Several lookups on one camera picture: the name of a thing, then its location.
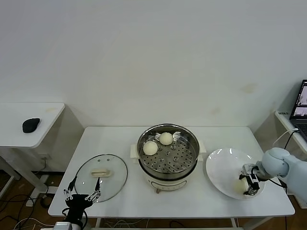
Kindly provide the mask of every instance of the glass lid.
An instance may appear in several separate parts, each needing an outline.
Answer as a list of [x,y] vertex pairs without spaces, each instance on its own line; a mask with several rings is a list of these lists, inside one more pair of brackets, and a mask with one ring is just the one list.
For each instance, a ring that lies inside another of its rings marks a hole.
[[78,194],[92,194],[100,178],[101,196],[97,202],[106,201],[120,192],[127,180],[125,162],[118,156],[103,154],[85,162],[77,172],[75,190]]

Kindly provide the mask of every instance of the wooden floor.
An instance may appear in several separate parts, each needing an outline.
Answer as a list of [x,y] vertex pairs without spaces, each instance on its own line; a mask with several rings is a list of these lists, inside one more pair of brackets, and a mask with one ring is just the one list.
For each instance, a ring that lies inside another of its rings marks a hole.
[[[61,181],[62,176],[50,176],[47,180],[47,185],[58,186]],[[0,173],[0,189],[5,185],[9,176],[5,173]],[[12,218],[22,220],[29,217],[35,218],[45,224],[54,225],[57,221],[62,221],[63,218],[51,217],[48,214],[48,210],[40,205],[39,200],[35,203],[34,208],[26,207],[23,202],[15,203],[5,203],[3,200],[9,200],[15,195],[20,194],[30,194],[33,190],[33,186],[29,184],[24,178],[19,181],[14,181],[4,197],[0,202],[0,229],[1,230],[12,230],[16,225],[16,220]],[[12,201],[24,200],[25,196],[19,196],[12,199]],[[45,203],[50,203],[52,198],[46,198]],[[301,209],[294,197],[290,196],[290,200],[295,207],[295,214],[293,216],[287,217],[287,228],[285,225],[285,217],[273,218],[263,225],[256,228],[256,230],[307,230],[307,209]],[[101,227],[109,228],[113,226],[119,219],[103,219],[101,221]],[[126,219],[128,223],[133,223],[139,219]],[[239,219],[239,226],[242,227],[248,219]],[[95,226],[96,219],[89,219],[89,223],[92,227]],[[32,230],[34,224],[37,224],[34,220],[28,220],[23,227],[23,230]],[[214,228],[214,227],[231,227],[230,219],[176,219],[172,221],[171,219],[150,219],[147,223],[147,219],[141,220],[140,222],[134,224],[131,227],[145,228],[147,224],[148,228]],[[36,225],[34,230],[41,229],[40,226]]]

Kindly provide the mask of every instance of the power cord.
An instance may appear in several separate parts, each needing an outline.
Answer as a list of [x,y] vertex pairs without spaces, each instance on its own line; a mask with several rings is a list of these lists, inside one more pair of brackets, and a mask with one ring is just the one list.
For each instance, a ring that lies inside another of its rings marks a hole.
[[149,223],[149,220],[150,220],[150,219],[148,219],[148,220],[147,220],[147,223],[146,223],[146,228],[148,228],[148,223]]
[[284,224],[285,224],[285,230],[288,229],[288,224],[287,224],[287,216],[284,217]]
[[63,214],[65,217],[67,217],[67,214],[65,213],[67,210],[69,210],[69,207],[67,207],[67,208],[65,208],[65,209],[62,210],[62,214]]
[[288,138],[288,140],[287,140],[287,143],[286,143],[286,145],[284,146],[284,149],[287,148],[287,146],[288,146],[288,144],[289,144],[289,141],[290,141],[290,139],[291,139],[291,137],[293,136],[294,133],[299,133],[299,130],[297,129],[297,130],[293,131],[293,132],[290,134],[290,136],[289,136],[289,138]]
[[181,227],[185,228],[185,226],[184,226],[182,223],[180,223],[180,222],[178,222],[178,221],[176,221],[176,220],[171,220],[171,221],[169,222],[169,227],[170,227],[170,228],[173,228],[173,227],[172,227],[172,223],[177,223],[177,224],[179,224]]
[[84,210],[83,213],[85,214],[85,223],[84,223],[83,227],[81,228],[81,230],[83,230],[85,228],[85,226],[87,225],[87,221],[88,221],[88,217],[87,217],[86,211]]
[[[49,190],[48,185],[46,185],[46,186],[47,186],[47,191],[46,191],[45,195],[48,193],[48,190]],[[7,216],[3,217],[2,219],[0,219],[0,221],[4,220],[5,218],[11,218],[11,219],[13,219],[13,220],[15,220],[15,221],[17,222],[17,225],[15,226],[15,228],[16,228],[17,226],[18,226],[18,229],[19,229],[19,230],[22,229],[22,228],[24,228],[24,225],[26,224],[26,222],[27,222],[29,219],[31,219],[31,216],[32,216],[32,214],[33,214],[33,212],[34,212],[34,200],[35,200],[35,199],[44,199],[44,196],[45,196],[45,195],[44,195],[43,197],[39,197],[39,198],[31,198],[31,197],[30,197],[31,193],[32,193],[32,191],[31,191],[29,194],[27,194],[27,195],[25,195],[25,194],[19,194],[19,195],[15,195],[15,196],[11,197],[9,200],[0,200],[0,202],[5,202],[5,205],[4,205],[4,207],[0,210],[0,213],[6,208],[6,206],[7,206],[9,203],[15,203],[15,202],[22,202],[22,203],[23,203],[22,206],[21,206],[21,208],[20,208],[20,210],[19,210],[19,212],[18,212],[17,218],[14,218],[14,217],[12,217],[12,216],[7,215]],[[27,197],[27,199],[25,199],[25,200],[18,200],[18,201],[12,201],[12,199],[14,199],[15,197],[19,197],[19,196],[25,196],[25,197]],[[33,204],[31,213],[30,213],[30,215],[28,216],[28,218],[25,218],[25,219],[24,219],[25,222],[24,222],[23,224],[20,224],[21,221],[19,221],[19,219],[20,219],[20,215],[21,215],[22,209],[24,208],[25,203],[26,203],[27,201],[29,201],[29,200],[31,200],[31,201],[32,201],[32,204]]]
[[34,175],[40,173],[40,172],[43,171],[46,167],[47,167],[47,165],[46,165],[46,158],[44,158],[44,167],[43,167],[42,169],[38,170],[36,173],[34,173]]
[[20,221],[15,225],[15,227],[14,227],[13,230],[16,229],[16,227],[17,227],[18,224],[20,224],[20,223],[23,222],[24,220],[28,220],[28,219],[35,220],[35,221],[37,221],[38,223],[40,223],[40,224],[42,224],[42,225],[44,225],[44,226],[54,227],[54,225],[51,225],[51,224],[44,224],[44,223],[40,222],[39,220],[37,220],[37,219],[35,219],[35,218],[25,218],[25,219],[20,220]]
[[280,137],[277,138],[276,141],[274,141],[274,143],[272,144],[272,147],[274,147],[274,145],[276,144],[277,141],[279,141],[280,138],[282,138],[286,133],[291,132],[291,131],[298,131],[298,128],[293,128],[293,129],[285,131]]
[[112,229],[114,229],[117,225],[119,225],[119,227],[121,228],[121,225],[127,225],[128,226],[128,228],[130,228],[130,225],[132,225],[134,228],[136,228],[135,226],[134,226],[134,224],[137,224],[137,223],[139,223],[139,222],[141,222],[141,221],[143,221],[143,220],[146,220],[146,219],[140,219],[140,220],[138,220],[138,221],[136,221],[136,222],[133,222],[133,223],[127,223],[126,221],[124,221],[124,220],[117,220],[117,222],[111,222],[111,221],[105,221],[105,223],[104,223],[104,225],[103,225],[103,227],[105,226],[105,225],[107,225],[108,227],[110,227],[110,228],[112,228]]
[[283,186],[283,185],[281,185],[281,184],[278,184],[278,183],[276,183],[275,181],[273,181],[273,180],[271,180],[271,179],[269,179],[269,181],[271,181],[273,184],[278,185],[278,186],[281,187],[281,188],[287,188],[287,186]]

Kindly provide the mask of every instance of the pot handle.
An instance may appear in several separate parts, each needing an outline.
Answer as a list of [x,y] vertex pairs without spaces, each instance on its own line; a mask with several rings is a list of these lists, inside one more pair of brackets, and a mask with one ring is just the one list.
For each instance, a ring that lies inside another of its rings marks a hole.
[[138,152],[136,150],[136,144],[132,144],[130,146],[130,158],[132,158],[133,163],[135,163],[135,164],[138,163],[139,155],[138,155]]
[[198,161],[203,161],[203,155],[207,152],[207,150],[206,150],[206,148],[205,148],[205,145],[204,145],[203,141],[199,140],[199,141],[198,141],[198,144],[199,144],[199,146],[200,146],[200,153],[199,153],[199,155],[198,155],[197,160],[198,160]]

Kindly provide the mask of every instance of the cable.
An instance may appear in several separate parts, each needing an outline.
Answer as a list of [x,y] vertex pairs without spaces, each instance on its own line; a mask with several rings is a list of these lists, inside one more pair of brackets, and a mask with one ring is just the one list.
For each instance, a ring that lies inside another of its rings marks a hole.
[[[49,186],[47,186],[47,191],[44,195],[47,195],[48,193],[48,190],[49,190]],[[6,202],[6,203],[16,203],[16,202],[23,202],[23,201],[28,201],[29,199],[26,199],[26,200],[14,200],[14,201],[11,201],[13,198],[15,197],[18,197],[18,196],[28,196],[28,195],[25,195],[25,194],[19,194],[19,195],[15,195],[13,197],[11,197],[9,200],[0,200],[0,202]],[[31,198],[32,200],[38,200],[38,199],[44,199],[44,197],[39,197],[39,198]]]
[[17,227],[18,224],[20,224],[20,223],[23,222],[24,220],[28,220],[28,219],[35,220],[35,221],[37,221],[38,223],[40,223],[40,224],[42,224],[42,225],[44,225],[44,226],[54,227],[54,225],[51,225],[51,224],[44,224],[44,223],[40,222],[39,220],[37,220],[37,219],[35,219],[35,218],[25,218],[25,219],[22,219],[21,221],[19,221],[19,222],[15,225],[15,227],[13,228],[13,230],[16,229],[16,227]]
[[255,166],[255,167],[253,167],[252,169],[251,169],[251,174],[254,174],[254,169],[257,169],[257,167]]
[[298,130],[296,130],[296,131],[293,131],[293,132],[291,133],[291,135],[289,136],[289,138],[288,138],[288,140],[287,140],[286,145],[284,146],[284,149],[286,149],[286,148],[287,148],[288,143],[289,143],[289,141],[290,141],[290,139],[291,139],[292,135],[293,135],[294,133],[297,133],[297,132],[299,132],[299,131],[298,131]]
[[147,223],[146,223],[146,228],[148,227],[149,220],[150,220],[150,219],[148,219],[148,220],[147,220]]
[[46,158],[44,158],[44,167],[42,169],[38,170],[36,173],[34,173],[34,175],[36,175],[36,174],[40,173],[41,171],[43,171],[46,168],[46,166],[47,166],[46,165]]
[[285,230],[288,229],[288,225],[287,225],[287,216],[284,217],[284,223],[285,223]]
[[[31,199],[31,197],[30,197],[31,193],[32,193],[32,192],[30,192],[28,195],[26,195],[26,196],[27,196],[28,198],[30,198],[30,199]],[[20,210],[19,210],[19,212],[18,212],[18,216],[17,216],[17,219],[18,219],[18,220],[19,220],[21,211],[22,211],[22,209],[23,209],[23,207],[24,207],[24,205],[26,204],[27,201],[28,201],[28,200],[25,200],[25,201],[23,202],[23,204],[22,204],[22,206],[21,206],[21,208],[20,208]],[[25,221],[22,225],[19,224],[19,230],[24,226],[24,224],[26,224],[26,222],[29,220],[29,218],[32,216],[32,214],[33,214],[33,212],[34,212],[34,201],[33,201],[32,199],[31,199],[31,201],[32,201],[32,204],[33,204],[31,213],[30,213],[30,215],[28,216],[28,218],[26,219],[26,221]]]
[[42,225],[39,225],[39,224],[34,224],[34,225],[30,225],[30,226],[25,226],[23,228],[20,228],[20,229],[26,229],[26,228],[29,228],[29,227],[36,227],[36,226],[40,226],[41,228],[45,228],[44,226]]
[[172,221],[169,222],[169,227],[170,228],[172,227],[172,223],[177,223],[177,224],[181,225],[183,228],[185,228],[185,226],[182,223],[180,223],[180,222],[178,222],[176,220],[172,220]]
[[69,207],[67,207],[67,208],[65,208],[65,209],[62,210],[62,214],[63,214],[65,217],[67,217],[67,214],[65,213],[67,210],[69,210]]
[[280,138],[282,138],[286,133],[291,132],[291,131],[298,131],[298,128],[293,128],[293,129],[291,129],[291,130],[285,131],[280,137],[277,138],[276,141],[274,141],[274,143],[272,144],[272,147],[274,147],[274,145],[276,144],[276,142],[277,142]]
[[11,218],[11,219],[13,219],[13,220],[15,220],[15,221],[17,221],[17,222],[19,221],[19,220],[15,219],[14,217],[9,216],[9,215],[3,217],[2,219],[0,219],[0,221],[3,221],[5,218]]
[[85,226],[87,224],[87,221],[88,221],[88,217],[87,217],[86,211],[84,210],[83,213],[85,214],[85,223],[84,223],[83,227],[81,228],[81,230],[83,230],[85,228]]
[[138,220],[138,221],[136,221],[136,222],[133,222],[133,223],[127,223],[126,221],[124,221],[124,220],[119,220],[114,226],[113,226],[113,228],[116,226],[116,225],[122,225],[122,224],[125,224],[125,225],[130,225],[130,224],[137,224],[137,223],[139,223],[139,222],[141,222],[142,220],[145,220],[145,219],[140,219],[140,220]]
[[104,223],[104,225],[108,225],[111,229],[113,229],[113,226],[109,225],[108,223]]
[[271,181],[272,183],[278,185],[278,186],[281,187],[281,188],[287,188],[286,186],[282,186],[281,184],[278,184],[278,183],[276,183],[275,181],[273,181],[273,180],[271,180],[271,179],[269,179],[269,181]]

